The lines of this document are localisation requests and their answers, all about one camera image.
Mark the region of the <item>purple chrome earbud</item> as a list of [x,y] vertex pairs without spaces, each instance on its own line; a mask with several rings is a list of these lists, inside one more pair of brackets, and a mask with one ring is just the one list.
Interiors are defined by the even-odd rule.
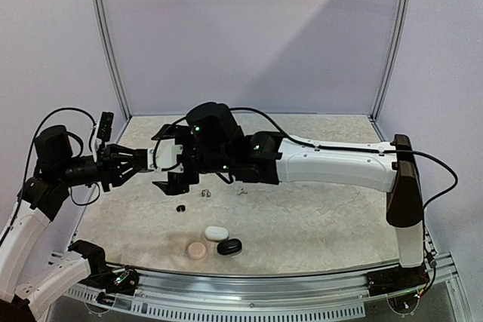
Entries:
[[211,192],[208,189],[203,189],[201,192],[201,196],[203,198],[210,198],[211,197]]

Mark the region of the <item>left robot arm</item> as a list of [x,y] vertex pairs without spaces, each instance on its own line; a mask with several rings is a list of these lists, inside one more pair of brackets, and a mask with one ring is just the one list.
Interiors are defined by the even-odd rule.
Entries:
[[148,170],[148,151],[108,144],[101,132],[90,156],[75,156],[63,125],[43,130],[34,140],[37,163],[34,174],[18,194],[1,237],[1,319],[37,321],[69,288],[82,282],[103,294],[132,296],[139,274],[130,267],[115,271],[106,264],[102,247],[87,241],[70,244],[62,259],[41,274],[20,284],[20,273],[34,244],[54,221],[73,186],[102,187],[108,192],[132,176]]

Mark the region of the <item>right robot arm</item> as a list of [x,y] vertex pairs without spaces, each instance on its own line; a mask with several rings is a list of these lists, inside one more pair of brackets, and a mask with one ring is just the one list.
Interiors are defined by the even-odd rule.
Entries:
[[411,141],[396,134],[391,142],[335,143],[274,131],[244,133],[230,108],[207,102],[165,124],[147,152],[150,170],[166,173],[157,186],[181,195],[202,174],[235,181],[278,185],[281,182],[328,182],[386,193],[386,221],[395,229],[399,266],[390,273],[395,288],[418,279],[424,257],[423,202]]

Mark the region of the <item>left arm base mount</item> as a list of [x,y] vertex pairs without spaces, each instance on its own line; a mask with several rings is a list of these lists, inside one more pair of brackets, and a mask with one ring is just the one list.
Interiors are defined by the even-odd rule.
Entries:
[[105,294],[133,296],[140,282],[140,273],[130,265],[109,266],[98,273],[92,273],[79,283],[102,290]]

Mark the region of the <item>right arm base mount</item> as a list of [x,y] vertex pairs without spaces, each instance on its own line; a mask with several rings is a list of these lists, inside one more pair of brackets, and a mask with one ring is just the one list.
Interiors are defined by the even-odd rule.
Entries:
[[437,264],[432,260],[428,265],[414,268],[395,267],[371,271],[365,275],[370,296],[380,296],[410,290],[414,297],[422,298],[435,283]]

